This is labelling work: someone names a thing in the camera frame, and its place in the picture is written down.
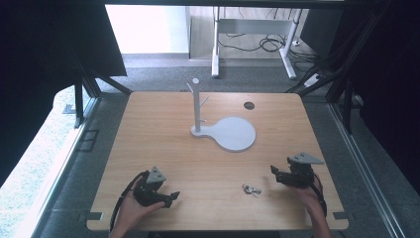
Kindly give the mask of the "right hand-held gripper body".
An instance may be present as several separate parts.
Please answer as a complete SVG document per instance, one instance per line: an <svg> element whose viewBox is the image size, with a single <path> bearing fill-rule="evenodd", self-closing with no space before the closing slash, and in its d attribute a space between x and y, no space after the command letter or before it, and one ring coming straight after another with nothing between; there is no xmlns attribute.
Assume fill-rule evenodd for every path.
<svg viewBox="0 0 420 238"><path fill-rule="evenodd" d="M290 164L290 172L283 176L283 182L298 188L308 187L314 181L313 165L324 164L322 160L304 152L288 157L287 162Z"/></svg>

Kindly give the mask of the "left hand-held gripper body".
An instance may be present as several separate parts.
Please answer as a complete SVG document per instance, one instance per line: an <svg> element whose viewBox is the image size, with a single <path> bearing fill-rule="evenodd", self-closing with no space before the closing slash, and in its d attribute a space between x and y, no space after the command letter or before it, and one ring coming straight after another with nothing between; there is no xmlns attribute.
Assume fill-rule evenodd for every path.
<svg viewBox="0 0 420 238"><path fill-rule="evenodd" d="M157 167L153 167L150 171L141 173L141 177L133 191L136 201L142 206L150 206L164 201L163 195L158 193L166 181L163 173Z"/></svg>

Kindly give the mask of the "person's left hand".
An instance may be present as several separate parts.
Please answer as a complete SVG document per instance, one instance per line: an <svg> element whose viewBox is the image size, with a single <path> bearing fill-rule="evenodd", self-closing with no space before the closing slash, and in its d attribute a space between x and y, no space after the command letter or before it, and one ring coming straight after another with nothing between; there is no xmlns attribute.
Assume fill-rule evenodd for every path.
<svg viewBox="0 0 420 238"><path fill-rule="evenodd" d="M120 210L118 212L117 220L113 230L132 231L140 224L141 220L147 215L163 208L163 202L158 202L150 206L140 205L133 195L134 188L135 185L133 184L127 192L127 194L125 195L120 206Z"/></svg>

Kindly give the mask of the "person's right hand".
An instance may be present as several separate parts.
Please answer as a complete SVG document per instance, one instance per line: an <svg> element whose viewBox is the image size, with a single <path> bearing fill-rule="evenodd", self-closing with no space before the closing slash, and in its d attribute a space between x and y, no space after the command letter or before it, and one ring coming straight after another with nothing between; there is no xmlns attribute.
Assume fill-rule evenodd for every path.
<svg viewBox="0 0 420 238"><path fill-rule="evenodd" d="M290 189L303 203L312 222L321 223L326 221L326 216L321 206L319 197L311 186L307 188L297 188L291 186Z"/></svg>

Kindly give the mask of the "silver keys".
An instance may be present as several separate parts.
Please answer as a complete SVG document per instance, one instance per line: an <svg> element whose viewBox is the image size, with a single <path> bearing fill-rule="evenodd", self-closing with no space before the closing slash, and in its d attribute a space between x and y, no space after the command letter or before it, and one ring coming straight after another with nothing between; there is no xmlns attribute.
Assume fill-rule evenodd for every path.
<svg viewBox="0 0 420 238"><path fill-rule="evenodd" d="M249 184L243 184L242 185L242 189L243 189L243 192L244 193L250 194L250 195L252 195L252 196L254 196L256 198L259 198L260 195L261 195L261 193L262 193L262 191L260 189L255 188L255 187L253 187L253 186L251 186Z"/></svg>

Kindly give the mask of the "white key holder stand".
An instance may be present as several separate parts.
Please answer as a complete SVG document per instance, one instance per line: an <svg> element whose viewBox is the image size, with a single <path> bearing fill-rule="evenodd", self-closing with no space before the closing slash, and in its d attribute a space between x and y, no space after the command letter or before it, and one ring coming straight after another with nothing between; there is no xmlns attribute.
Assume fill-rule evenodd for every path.
<svg viewBox="0 0 420 238"><path fill-rule="evenodd" d="M257 138L256 128L243 117L229 116L221 118L210 126L203 125L201 107L209 97L200 99L200 80L198 78L193 78L186 85L193 97L194 125L190 129L192 136L211 139L222 149L233 153L243 152L254 144Z"/></svg>

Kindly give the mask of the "white power strip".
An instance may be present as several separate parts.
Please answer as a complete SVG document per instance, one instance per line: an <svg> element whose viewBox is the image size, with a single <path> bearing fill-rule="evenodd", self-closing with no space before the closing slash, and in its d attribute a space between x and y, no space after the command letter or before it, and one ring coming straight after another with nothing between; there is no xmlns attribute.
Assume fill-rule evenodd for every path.
<svg viewBox="0 0 420 238"><path fill-rule="evenodd" d="M321 74L315 73L314 75L310 76L305 82L304 82L304 86L305 87L310 87L313 84L315 84L316 82L318 82L320 79L322 79L323 76Z"/></svg>

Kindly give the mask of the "black curtain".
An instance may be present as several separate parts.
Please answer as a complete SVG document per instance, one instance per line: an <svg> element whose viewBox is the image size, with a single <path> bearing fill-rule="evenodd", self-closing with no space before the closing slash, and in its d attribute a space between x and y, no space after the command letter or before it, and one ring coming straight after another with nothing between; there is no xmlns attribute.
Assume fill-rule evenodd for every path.
<svg viewBox="0 0 420 238"><path fill-rule="evenodd" d="M106 7L82 0L0 0L0 186L53 108L97 73L125 76Z"/></svg>
<svg viewBox="0 0 420 238"><path fill-rule="evenodd" d="M367 128L420 195L420 0L384 0L350 79Z"/></svg>

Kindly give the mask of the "aluminium rail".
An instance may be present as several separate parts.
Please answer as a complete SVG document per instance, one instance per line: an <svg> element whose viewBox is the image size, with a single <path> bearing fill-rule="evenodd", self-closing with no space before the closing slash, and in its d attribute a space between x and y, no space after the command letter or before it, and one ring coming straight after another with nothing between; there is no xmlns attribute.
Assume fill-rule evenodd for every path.
<svg viewBox="0 0 420 238"><path fill-rule="evenodd" d="M388 231L390 238L406 238L406 234L402 229L393 209L391 208L387 198L380 189L376 179L374 178L359 145L354 136L348 132L342 123L343 116L337 105L328 103L328 108L334 118L342 138L351 154L351 157L361 174L361 177L367 187L368 193L373 204L382 219L382 222Z"/></svg>
<svg viewBox="0 0 420 238"><path fill-rule="evenodd" d="M75 104L57 95L52 112L14 170L17 228L11 238L31 238L79 140Z"/></svg>

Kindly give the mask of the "black metal frame strut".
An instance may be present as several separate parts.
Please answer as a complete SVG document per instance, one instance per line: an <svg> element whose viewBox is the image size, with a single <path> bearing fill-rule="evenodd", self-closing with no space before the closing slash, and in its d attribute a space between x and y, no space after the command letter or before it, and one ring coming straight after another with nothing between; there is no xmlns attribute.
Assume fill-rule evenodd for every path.
<svg viewBox="0 0 420 238"><path fill-rule="evenodd" d="M79 128L84 120L83 109L83 90L86 90L90 97L98 98L101 95L96 79L99 78L117 90L126 95L130 95L132 90L124 86L120 82L114 80L111 76L99 73L93 69L86 69L80 61L77 62L77 79L74 82L74 102L75 102L75 123L74 128Z"/></svg>
<svg viewBox="0 0 420 238"><path fill-rule="evenodd" d="M286 90L286 93L296 93L303 97L324 85L331 84L326 94L328 103L335 103L340 96L344 96L344 114L342 122L351 132L350 116L352 108L353 86L351 83L351 69L356 60L362 55L363 46L377 25L381 14L390 0L367 0L371 6L350 6L343 10L343 14L352 20L354 25L341 39L340 45L328 56L321 58L308 69L295 86ZM310 87L305 87L304 82L315 73L323 76Z"/></svg>

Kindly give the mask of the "white desk frame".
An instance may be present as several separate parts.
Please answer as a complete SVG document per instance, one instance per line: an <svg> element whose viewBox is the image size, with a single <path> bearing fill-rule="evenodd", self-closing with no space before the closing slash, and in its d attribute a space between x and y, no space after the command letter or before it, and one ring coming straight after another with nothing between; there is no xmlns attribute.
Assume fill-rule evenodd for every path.
<svg viewBox="0 0 420 238"><path fill-rule="evenodd" d="M220 34L251 34L251 35L281 35L286 36L285 46L278 50L283 65L290 79L296 78L295 70L289 59L289 52L294 41L302 9L296 9L292 20L250 20L222 19L220 8L213 9L214 41L211 61L211 75L219 77L219 35Z"/></svg>

